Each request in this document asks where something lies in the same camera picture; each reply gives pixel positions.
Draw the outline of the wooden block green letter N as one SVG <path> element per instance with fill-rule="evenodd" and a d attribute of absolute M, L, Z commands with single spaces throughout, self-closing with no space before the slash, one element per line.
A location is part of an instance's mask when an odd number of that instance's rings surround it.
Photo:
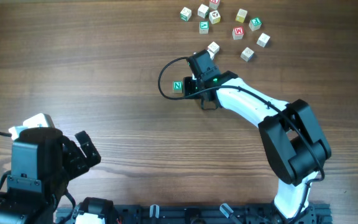
<path fill-rule="evenodd" d="M 182 81 L 174 81 L 172 84 L 172 89 L 174 93 L 182 93 L 183 92 L 183 82 Z"/>

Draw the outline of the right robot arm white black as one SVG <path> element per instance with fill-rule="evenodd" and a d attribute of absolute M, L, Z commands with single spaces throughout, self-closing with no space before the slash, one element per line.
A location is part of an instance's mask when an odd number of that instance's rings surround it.
<path fill-rule="evenodd" d="M 309 104 L 276 100 L 249 86 L 235 73 L 219 71 L 211 53 L 202 50 L 186 61 L 192 71 L 185 98 L 212 101 L 257 127 L 268 163 L 279 179 L 275 208 L 289 221 L 308 206 L 311 184 L 324 179 L 331 147 Z"/>

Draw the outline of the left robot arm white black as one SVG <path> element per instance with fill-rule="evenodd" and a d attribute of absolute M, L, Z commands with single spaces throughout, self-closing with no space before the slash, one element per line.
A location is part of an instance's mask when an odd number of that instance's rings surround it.
<path fill-rule="evenodd" d="M 110 200 L 76 203 L 71 180 L 101 162 L 85 131 L 70 140 L 56 128 L 30 128 L 12 144 L 11 169 L 0 180 L 0 223 L 116 223 Z"/>

